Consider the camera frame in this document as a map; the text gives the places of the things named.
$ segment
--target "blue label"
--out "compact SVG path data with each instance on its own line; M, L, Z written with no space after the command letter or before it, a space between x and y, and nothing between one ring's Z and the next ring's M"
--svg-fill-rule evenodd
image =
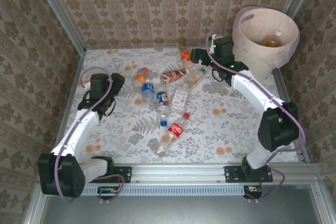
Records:
M168 106L168 95L166 92L159 92L156 94L156 100L158 106L160 105L166 105Z
M147 90L150 90L154 93L154 86L153 84L151 83L145 83L143 86L142 86L142 92L143 91L147 91Z

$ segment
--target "blue bottle cap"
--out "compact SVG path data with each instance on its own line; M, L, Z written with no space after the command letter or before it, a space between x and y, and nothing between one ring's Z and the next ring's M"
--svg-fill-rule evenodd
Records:
M167 121L161 121L160 125L161 125L162 127L166 127L166 126L167 126Z

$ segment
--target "ventilation grille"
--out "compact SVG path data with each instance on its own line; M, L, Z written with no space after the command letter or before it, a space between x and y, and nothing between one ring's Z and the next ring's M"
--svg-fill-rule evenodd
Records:
M97 196L99 186L85 186L82 196ZM125 185L120 196L239 196L243 186L132 186Z

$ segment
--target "orange bottle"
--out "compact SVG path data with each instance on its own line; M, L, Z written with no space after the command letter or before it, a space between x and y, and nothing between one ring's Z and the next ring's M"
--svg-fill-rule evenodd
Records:
M180 52L181 52L181 60L182 60L182 63L183 63L183 68L192 68L194 66L194 64L191 61L190 53L186 49L186 46L185 45L180 45L179 49L180 49Z
M137 76L134 78L133 83L132 83L132 89L135 92L140 92L140 90L142 89L142 85L144 85L146 82L147 74L148 74L148 69L142 68L140 72L137 74Z

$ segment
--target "patterned wallpaper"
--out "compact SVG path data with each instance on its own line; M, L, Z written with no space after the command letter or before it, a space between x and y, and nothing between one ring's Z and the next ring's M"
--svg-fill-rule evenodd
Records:
M282 71L299 104L310 157L336 203L336 0L305 0L295 21L300 43Z
M218 24L231 33L238 11L290 0L61 0L87 48L203 45Z
M0 0L0 223L20 223L79 57L47 0Z

